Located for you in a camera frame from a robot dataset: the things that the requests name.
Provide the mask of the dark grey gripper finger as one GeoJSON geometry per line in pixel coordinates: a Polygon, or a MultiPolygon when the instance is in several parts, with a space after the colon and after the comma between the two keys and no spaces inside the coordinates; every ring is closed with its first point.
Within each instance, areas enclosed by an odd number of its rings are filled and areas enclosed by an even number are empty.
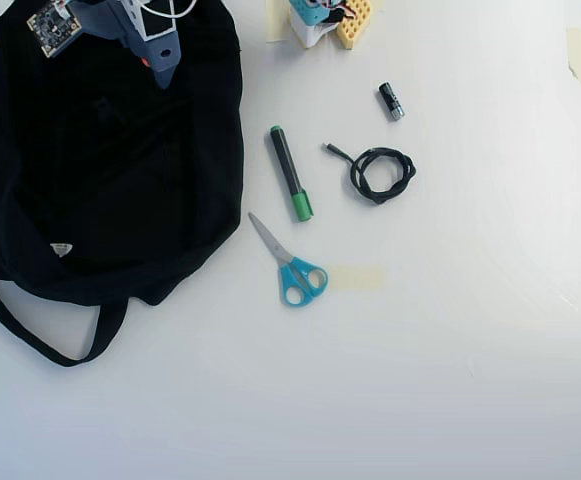
{"type": "Polygon", "coordinates": [[[173,31],[145,43],[145,55],[155,81],[161,89],[171,84],[179,65],[179,35],[173,31]]]}

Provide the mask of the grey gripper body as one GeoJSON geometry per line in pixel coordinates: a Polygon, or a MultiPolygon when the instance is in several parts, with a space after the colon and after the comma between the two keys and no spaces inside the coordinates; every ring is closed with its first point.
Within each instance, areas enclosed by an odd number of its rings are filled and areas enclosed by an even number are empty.
{"type": "Polygon", "coordinates": [[[145,54],[145,42],[136,29],[136,1],[71,1],[70,9],[84,33],[118,40],[135,55],[145,54]]]}

